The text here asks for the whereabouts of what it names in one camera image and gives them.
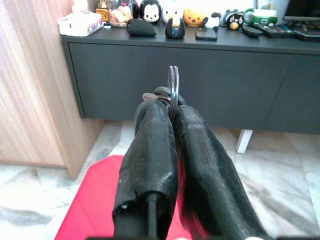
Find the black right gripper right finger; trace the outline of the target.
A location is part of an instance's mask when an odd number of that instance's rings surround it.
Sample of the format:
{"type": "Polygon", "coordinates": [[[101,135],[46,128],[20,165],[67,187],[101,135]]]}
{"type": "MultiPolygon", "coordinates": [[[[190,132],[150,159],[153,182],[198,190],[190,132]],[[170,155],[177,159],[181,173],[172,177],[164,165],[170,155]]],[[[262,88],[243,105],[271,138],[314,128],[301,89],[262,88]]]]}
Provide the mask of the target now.
{"type": "Polygon", "coordinates": [[[178,207],[193,240],[273,240],[262,226],[232,159],[202,116],[180,105],[174,119],[178,207]]]}

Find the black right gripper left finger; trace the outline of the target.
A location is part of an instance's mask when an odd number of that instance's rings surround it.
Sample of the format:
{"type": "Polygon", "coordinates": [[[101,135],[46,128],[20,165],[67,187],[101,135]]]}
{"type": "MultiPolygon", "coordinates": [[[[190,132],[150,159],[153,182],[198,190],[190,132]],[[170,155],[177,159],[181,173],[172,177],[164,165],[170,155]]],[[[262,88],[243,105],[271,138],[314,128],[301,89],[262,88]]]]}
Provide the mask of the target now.
{"type": "Polygon", "coordinates": [[[121,240],[165,240],[177,193],[173,126],[165,105],[148,100],[137,108],[134,139],[119,170],[113,236],[121,240]]]}

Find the silver keys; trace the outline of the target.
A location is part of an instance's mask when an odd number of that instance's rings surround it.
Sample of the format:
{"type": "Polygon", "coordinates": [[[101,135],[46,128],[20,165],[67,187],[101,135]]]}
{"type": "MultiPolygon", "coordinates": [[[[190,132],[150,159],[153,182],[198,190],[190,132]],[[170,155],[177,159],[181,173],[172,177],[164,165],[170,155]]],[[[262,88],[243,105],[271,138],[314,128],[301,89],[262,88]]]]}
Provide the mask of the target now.
{"type": "Polygon", "coordinates": [[[143,93],[142,99],[158,100],[168,109],[168,115],[171,121],[174,120],[177,107],[185,105],[185,99],[179,93],[179,69],[176,65],[170,65],[168,70],[167,86],[157,87],[153,93],[143,93]]]}

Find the red plastic stool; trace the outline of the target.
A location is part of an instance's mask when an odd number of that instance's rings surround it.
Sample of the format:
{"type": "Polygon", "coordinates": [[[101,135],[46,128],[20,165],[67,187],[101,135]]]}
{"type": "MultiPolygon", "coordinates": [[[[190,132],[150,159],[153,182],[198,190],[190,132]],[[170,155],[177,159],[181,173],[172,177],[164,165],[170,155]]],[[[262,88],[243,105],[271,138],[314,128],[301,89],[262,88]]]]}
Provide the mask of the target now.
{"type": "Polygon", "coordinates": [[[122,156],[111,156],[87,171],[54,240],[149,240],[112,238],[112,210],[122,156]]]}

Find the dark grey media console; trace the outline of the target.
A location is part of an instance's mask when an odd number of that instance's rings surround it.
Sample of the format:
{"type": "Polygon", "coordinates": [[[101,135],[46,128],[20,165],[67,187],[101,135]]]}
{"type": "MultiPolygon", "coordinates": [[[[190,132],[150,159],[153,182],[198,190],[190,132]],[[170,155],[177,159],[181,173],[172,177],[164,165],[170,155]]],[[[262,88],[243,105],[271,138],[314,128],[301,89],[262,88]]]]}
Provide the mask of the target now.
{"type": "Polygon", "coordinates": [[[320,42],[250,38],[221,27],[216,41],[196,39],[187,27],[169,39],[102,28],[61,43],[79,114],[132,120],[143,94],[179,71],[179,93],[214,127],[320,135],[320,42]]]}

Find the black phone holder figure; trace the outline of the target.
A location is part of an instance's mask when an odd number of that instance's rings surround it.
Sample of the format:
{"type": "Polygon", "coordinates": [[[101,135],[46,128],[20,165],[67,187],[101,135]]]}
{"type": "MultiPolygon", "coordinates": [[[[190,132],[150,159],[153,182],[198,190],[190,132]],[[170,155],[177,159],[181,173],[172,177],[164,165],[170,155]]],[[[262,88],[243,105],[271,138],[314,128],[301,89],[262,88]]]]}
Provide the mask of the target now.
{"type": "Polygon", "coordinates": [[[184,21],[178,16],[170,18],[165,27],[165,36],[173,40],[183,39],[185,36],[184,21]]]}

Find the black fabric pouch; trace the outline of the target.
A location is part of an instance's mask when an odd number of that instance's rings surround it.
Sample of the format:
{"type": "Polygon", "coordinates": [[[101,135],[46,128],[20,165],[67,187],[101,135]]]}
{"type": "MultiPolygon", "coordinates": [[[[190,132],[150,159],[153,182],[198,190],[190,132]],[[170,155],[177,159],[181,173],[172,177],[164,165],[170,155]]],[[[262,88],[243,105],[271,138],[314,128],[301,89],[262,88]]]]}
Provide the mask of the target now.
{"type": "Polygon", "coordinates": [[[126,29],[133,37],[155,37],[157,35],[153,25],[142,19],[133,18],[126,23],[126,29]]]}

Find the light wooden cabinet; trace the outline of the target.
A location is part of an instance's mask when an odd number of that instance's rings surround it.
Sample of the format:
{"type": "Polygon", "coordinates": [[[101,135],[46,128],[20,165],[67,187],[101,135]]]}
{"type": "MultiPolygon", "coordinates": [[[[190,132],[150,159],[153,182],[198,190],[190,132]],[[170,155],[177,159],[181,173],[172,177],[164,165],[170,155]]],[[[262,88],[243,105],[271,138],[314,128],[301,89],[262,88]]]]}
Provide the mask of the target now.
{"type": "Polygon", "coordinates": [[[81,118],[58,20],[84,0],[0,0],[0,164],[80,173],[103,120],[81,118]]]}

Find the flat black wallet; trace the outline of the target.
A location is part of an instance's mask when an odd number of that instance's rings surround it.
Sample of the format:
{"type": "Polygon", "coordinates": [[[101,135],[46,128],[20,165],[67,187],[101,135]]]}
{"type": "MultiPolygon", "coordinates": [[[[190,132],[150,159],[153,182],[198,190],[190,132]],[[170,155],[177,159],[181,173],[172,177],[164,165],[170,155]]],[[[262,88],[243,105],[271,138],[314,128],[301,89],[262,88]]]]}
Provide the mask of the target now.
{"type": "Polygon", "coordinates": [[[217,33],[213,29],[199,28],[195,31],[195,38],[200,41],[216,41],[217,33]]]}

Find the beige plush figure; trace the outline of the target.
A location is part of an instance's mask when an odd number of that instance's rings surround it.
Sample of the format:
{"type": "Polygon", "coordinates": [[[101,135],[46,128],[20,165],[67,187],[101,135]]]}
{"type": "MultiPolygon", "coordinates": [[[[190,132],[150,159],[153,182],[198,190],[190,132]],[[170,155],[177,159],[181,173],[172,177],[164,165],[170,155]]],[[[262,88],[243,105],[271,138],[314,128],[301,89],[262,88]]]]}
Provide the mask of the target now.
{"type": "Polygon", "coordinates": [[[129,6],[119,6],[108,11],[109,22],[113,27],[126,28],[127,22],[133,18],[132,9],[129,6]]]}

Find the black white Mickey plush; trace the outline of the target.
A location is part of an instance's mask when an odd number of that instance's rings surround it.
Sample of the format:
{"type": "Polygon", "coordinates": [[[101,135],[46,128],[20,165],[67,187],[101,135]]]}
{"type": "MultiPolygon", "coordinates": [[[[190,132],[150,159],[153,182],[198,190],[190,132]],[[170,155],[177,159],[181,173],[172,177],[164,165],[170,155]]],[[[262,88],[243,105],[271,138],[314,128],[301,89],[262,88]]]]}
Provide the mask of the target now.
{"type": "Polygon", "coordinates": [[[140,18],[149,23],[160,20],[162,8],[158,0],[142,0],[139,6],[140,18]]]}

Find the white duck plush toy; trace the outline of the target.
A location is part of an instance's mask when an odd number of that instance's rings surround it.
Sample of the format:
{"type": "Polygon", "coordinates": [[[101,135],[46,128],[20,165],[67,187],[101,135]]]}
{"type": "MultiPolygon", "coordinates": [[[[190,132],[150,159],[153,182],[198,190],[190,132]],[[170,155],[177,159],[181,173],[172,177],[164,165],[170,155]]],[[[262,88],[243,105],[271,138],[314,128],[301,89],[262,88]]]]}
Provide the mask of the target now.
{"type": "Polygon", "coordinates": [[[162,7],[162,20],[165,24],[173,17],[183,18],[184,11],[179,5],[164,5],[162,7]]]}

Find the yellow bear plush toy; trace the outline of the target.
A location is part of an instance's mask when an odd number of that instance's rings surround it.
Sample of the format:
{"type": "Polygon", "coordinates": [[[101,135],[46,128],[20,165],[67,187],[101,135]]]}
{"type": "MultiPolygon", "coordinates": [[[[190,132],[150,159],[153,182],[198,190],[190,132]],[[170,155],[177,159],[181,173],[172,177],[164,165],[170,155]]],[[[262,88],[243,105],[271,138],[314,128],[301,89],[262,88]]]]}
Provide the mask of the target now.
{"type": "Polygon", "coordinates": [[[191,27],[199,27],[202,24],[204,17],[205,14],[203,11],[194,8],[186,8],[183,14],[184,22],[191,27]]]}

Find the black white sheep plush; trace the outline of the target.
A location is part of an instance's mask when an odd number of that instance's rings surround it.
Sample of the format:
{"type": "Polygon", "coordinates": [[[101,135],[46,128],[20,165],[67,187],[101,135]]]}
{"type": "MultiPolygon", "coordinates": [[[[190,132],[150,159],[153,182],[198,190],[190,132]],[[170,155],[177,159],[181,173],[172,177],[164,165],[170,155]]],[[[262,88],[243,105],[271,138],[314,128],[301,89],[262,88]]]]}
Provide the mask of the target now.
{"type": "Polygon", "coordinates": [[[217,33],[219,31],[220,18],[220,12],[208,14],[202,21],[202,27],[205,29],[214,30],[217,33]]]}

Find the black Minnie plush toy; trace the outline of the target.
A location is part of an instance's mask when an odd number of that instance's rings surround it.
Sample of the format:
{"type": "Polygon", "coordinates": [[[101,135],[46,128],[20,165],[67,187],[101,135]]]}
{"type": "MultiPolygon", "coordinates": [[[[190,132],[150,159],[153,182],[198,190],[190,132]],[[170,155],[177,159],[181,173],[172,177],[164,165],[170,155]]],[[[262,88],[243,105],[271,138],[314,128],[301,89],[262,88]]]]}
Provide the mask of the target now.
{"type": "Polygon", "coordinates": [[[131,0],[132,17],[138,19],[140,15],[139,4],[136,0],[131,0]]]}

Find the white floral tissue box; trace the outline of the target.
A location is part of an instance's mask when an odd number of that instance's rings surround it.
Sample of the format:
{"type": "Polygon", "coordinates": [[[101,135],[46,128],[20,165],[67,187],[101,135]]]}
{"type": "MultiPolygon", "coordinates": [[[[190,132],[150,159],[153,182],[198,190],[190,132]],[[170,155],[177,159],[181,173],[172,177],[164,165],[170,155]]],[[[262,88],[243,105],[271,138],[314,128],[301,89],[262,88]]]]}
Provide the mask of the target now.
{"type": "Polygon", "coordinates": [[[73,12],[57,21],[63,36],[87,37],[103,27],[102,16],[88,9],[73,12]]]}

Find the amber glass bottle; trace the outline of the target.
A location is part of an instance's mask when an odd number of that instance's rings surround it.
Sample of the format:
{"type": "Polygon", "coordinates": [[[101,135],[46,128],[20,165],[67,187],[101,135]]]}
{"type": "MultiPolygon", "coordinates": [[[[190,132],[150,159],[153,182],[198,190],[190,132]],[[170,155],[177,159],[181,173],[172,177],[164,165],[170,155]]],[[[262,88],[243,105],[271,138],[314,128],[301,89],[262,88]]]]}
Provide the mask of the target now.
{"type": "Polygon", "coordinates": [[[95,12],[101,15],[101,19],[103,22],[109,22],[109,10],[107,0],[96,0],[95,12]]]}

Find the small black remote control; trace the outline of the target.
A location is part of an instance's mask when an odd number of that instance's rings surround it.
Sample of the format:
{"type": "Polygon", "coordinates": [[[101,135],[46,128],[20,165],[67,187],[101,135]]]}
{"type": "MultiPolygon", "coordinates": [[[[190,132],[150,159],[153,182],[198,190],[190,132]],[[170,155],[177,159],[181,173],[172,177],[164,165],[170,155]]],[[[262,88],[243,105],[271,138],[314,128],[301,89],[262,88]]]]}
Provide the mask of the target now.
{"type": "Polygon", "coordinates": [[[258,30],[256,28],[250,27],[250,26],[242,26],[241,31],[243,34],[250,38],[259,38],[264,33],[261,30],[258,30]]]}

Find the black bird plush toy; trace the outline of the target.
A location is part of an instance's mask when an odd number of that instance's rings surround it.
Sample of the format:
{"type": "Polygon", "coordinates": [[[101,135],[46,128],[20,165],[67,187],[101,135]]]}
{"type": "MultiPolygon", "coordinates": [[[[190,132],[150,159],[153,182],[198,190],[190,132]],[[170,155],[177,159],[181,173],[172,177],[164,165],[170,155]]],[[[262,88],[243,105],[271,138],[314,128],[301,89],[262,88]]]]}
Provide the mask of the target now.
{"type": "Polygon", "coordinates": [[[232,31],[236,31],[244,24],[244,12],[238,12],[237,9],[227,9],[223,17],[223,23],[232,31]]]}

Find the long black remote control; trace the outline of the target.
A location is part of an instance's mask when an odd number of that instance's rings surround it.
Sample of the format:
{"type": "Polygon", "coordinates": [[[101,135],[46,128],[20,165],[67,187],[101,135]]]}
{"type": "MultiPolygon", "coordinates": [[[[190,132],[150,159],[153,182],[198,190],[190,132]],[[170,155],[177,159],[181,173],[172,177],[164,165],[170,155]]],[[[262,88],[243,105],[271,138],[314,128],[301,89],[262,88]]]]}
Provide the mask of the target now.
{"type": "Polygon", "coordinates": [[[260,23],[253,23],[251,27],[262,31],[264,35],[270,38],[280,38],[285,35],[285,31],[276,25],[267,26],[260,23]]]}

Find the green white tub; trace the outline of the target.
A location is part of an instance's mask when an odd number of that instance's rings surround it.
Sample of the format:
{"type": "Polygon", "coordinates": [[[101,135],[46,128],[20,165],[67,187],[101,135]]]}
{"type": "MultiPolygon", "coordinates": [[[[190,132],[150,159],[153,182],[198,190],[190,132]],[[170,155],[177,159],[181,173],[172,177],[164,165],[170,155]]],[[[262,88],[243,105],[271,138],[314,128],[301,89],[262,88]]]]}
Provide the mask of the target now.
{"type": "Polygon", "coordinates": [[[243,12],[243,17],[248,25],[274,26],[278,22],[277,11],[270,9],[249,8],[243,12]]]}

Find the black monitor stand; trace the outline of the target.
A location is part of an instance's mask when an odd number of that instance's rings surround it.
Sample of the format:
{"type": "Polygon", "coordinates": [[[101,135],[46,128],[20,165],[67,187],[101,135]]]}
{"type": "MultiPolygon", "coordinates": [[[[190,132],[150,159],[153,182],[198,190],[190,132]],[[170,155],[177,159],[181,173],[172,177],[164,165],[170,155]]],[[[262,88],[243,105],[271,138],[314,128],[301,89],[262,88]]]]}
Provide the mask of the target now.
{"type": "Polygon", "coordinates": [[[320,21],[320,0],[289,0],[285,21],[320,21]]]}

